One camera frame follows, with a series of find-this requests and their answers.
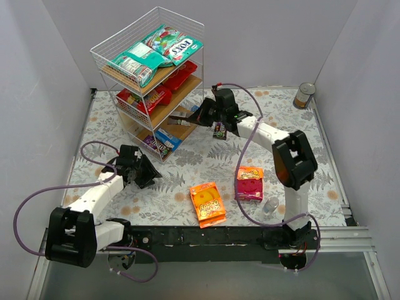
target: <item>table surface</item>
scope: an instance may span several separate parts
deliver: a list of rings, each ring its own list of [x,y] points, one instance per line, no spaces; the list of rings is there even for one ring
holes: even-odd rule
[[[324,148],[313,110],[298,110],[293,106],[295,89],[256,88],[250,91],[260,103],[264,122],[285,131],[299,129],[306,133],[318,163],[318,170],[309,190],[309,212],[321,226],[345,226],[340,193],[334,183],[334,171],[330,167],[328,152]],[[210,98],[213,96],[210,90],[204,90],[204,93]],[[234,94],[241,109],[258,115],[257,107],[245,92],[235,89]],[[183,105],[187,108],[194,104],[199,105],[202,96],[201,90],[195,90]],[[105,141],[116,147],[134,144],[124,131],[108,92],[97,92],[93,101],[82,144],[92,140]],[[197,225],[189,188],[215,181],[226,208],[227,220],[220,225],[254,225],[241,214],[234,199],[234,170],[246,140],[229,132],[227,140],[220,141],[213,138],[213,130],[213,127],[196,128],[164,164],[149,156],[162,178],[156,179],[156,184],[146,189],[139,189],[135,184],[126,186],[106,206],[98,221],[124,218],[132,225]],[[104,162],[115,156],[112,149],[103,145],[90,145],[86,153],[90,158]],[[244,203],[246,211],[258,221],[269,224],[280,222],[285,212],[284,189],[275,175],[273,155],[261,146],[251,143],[242,165],[264,168],[264,200],[262,203]],[[102,167],[78,156],[70,183],[94,182],[101,169]],[[86,190],[70,189],[64,199],[64,206],[77,200]],[[271,196],[279,198],[279,206],[272,217],[267,219],[261,209]]]

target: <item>gray floor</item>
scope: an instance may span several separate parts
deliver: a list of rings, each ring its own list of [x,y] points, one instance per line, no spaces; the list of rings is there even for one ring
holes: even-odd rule
[[[148,276],[153,265],[134,265]],[[321,253],[298,276],[256,262],[162,263],[149,283],[138,284],[108,270],[98,255],[87,269],[51,262],[41,299],[377,299],[362,253]]]

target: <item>red snack box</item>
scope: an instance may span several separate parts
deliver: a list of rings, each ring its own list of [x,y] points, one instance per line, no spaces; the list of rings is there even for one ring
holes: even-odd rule
[[[263,175],[260,167],[239,168],[237,174],[237,193],[240,200],[263,200]]]
[[[197,64],[186,61],[178,70],[167,78],[163,85],[171,91],[176,91],[197,68]]]
[[[155,89],[149,92],[144,97],[144,102],[147,106],[147,111],[151,114],[157,104],[168,105],[171,102],[172,92],[165,88],[162,85],[158,85]],[[127,106],[122,102],[125,101],[129,103],[131,106],[140,110],[144,114],[146,113],[146,109],[144,108],[144,104],[140,96],[131,93],[127,89],[123,89],[121,92],[117,94],[117,101],[122,108],[126,108]]]

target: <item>orange package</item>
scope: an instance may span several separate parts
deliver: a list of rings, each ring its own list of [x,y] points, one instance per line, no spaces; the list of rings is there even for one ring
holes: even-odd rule
[[[224,203],[215,182],[191,187],[190,195],[199,219],[200,228],[226,221]]]

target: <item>snack package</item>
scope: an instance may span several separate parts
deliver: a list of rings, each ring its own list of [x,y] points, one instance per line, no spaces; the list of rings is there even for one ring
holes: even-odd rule
[[[199,219],[200,228],[226,221],[224,203],[215,182],[191,187],[190,195]]]
[[[145,144],[149,145],[154,150],[157,149],[156,141],[154,140],[153,136],[150,136],[150,135],[146,136],[146,138],[143,140],[143,142]],[[160,150],[160,153],[161,153],[161,158],[165,158],[171,152],[171,148],[165,146],[158,139],[157,139],[157,144],[158,144],[158,149]]]
[[[173,62],[170,59],[162,56],[142,42],[136,42],[133,46],[129,47],[125,53],[132,54],[132,58],[135,61],[151,69],[173,65]]]
[[[170,59],[160,55],[142,42],[137,42],[112,60],[122,70],[137,77],[141,87],[153,78],[158,67],[172,66]]]
[[[168,132],[166,132],[161,128],[156,131],[155,135],[156,139],[163,142],[165,146],[171,148],[173,152],[182,143],[181,139],[178,139],[177,137],[173,136],[172,134],[169,134]]]
[[[171,102],[171,97],[172,92],[162,85],[158,85],[155,89],[145,95],[144,102],[146,103],[149,115],[153,112],[157,104],[169,104]],[[125,108],[126,105],[124,105],[122,101],[126,101],[131,106],[140,110],[142,113],[146,113],[142,99],[127,89],[123,89],[117,94],[117,101],[123,108]]]
[[[126,71],[125,75],[131,77],[132,73],[136,76],[137,80],[139,81],[138,84],[143,88],[146,86],[149,81],[153,78],[155,70],[146,67],[143,64],[138,63],[133,58],[129,57],[124,53],[121,53],[116,58],[112,60],[112,62],[118,66],[120,69]]]
[[[264,171],[260,167],[239,168],[237,173],[237,193],[240,200],[263,200]]]
[[[176,66],[203,46],[202,42],[165,24],[146,36],[143,43],[169,58]]]
[[[185,80],[198,68],[197,64],[186,61],[178,70],[173,72],[163,83],[171,91],[176,91],[185,82]]]
[[[217,122],[214,128],[214,134],[212,135],[214,139],[226,140],[226,128],[222,122]]]

